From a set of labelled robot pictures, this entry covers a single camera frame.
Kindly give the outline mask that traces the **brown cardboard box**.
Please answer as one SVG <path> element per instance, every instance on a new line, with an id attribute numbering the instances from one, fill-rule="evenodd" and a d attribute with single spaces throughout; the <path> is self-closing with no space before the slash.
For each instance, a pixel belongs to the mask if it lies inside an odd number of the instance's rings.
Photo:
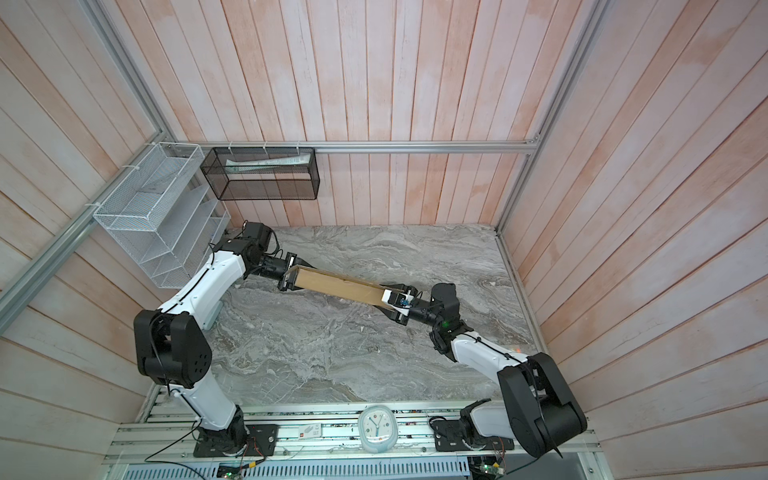
<path id="1" fill-rule="evenodd" d="M 382 301 L 384 286 L 314 268 L 302 268 L 297 285 L 314 291 L 371 306 L 385 307 Z"/>

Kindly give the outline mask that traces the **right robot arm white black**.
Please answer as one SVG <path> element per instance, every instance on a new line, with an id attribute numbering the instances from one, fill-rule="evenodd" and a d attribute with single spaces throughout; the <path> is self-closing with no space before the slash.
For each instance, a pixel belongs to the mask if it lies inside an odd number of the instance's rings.
<path id="1" fill-rule="evenodd" d="M 434 285 L 427 300 L 412 286 L 387 284 L 378 309 L 401 325 L 411 320 L 427 325 L 438 353 L 499 387 L 499 401 L 483 399 L 461 410 L 457 428 L 467 445 L 500 437 L 539 458 L 587 430 L 586 415 L 554 359 L 543 352 L 515 353 L 469 327 L 454 284 Z"/>

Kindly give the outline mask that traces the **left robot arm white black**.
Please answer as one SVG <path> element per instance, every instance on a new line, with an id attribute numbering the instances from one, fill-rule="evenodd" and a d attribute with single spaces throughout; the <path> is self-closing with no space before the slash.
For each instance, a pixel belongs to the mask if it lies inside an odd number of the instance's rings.
<path id="1" fill-rule="evenodd" d="M 246 222 L 233 238 L 221 239 L 208 259 L 179 292 L 155 310 L 134 319 L 139 373 L 179 397 L 200 421 L 199 439 L 226 456 L 245 448 L 248 438 L 241 408 L 221 390 L 211 372 L 212 349 L 203 330 L 230 288 L 250 275 L 280 281 L 295 265 L 310 264 L 281 247 L 273 229 Z"/>

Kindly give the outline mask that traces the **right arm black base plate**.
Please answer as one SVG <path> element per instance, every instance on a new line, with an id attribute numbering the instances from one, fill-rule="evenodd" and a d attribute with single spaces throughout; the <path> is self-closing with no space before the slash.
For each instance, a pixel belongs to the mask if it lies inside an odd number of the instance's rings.
<path id="1" fill-rule="evenodd" d="M 434 435 L 438 452 L 488 450 L 505 452 L 514 449 L 514 440 L 503 437 L 482 437 L 470 433 L 462 420 L 448 420 L 442 416 L 430 417 L 428 425 Z"/>

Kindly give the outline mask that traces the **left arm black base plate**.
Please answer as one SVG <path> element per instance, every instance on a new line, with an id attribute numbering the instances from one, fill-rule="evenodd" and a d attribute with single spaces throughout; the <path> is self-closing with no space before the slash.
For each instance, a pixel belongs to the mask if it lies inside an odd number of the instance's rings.
<path id="1" fill-rule="evenodd" d="M 274 455 L 279 426 L 276 424 L 244 424 L 225 430 L 198 429 L 194 458 Z"/>

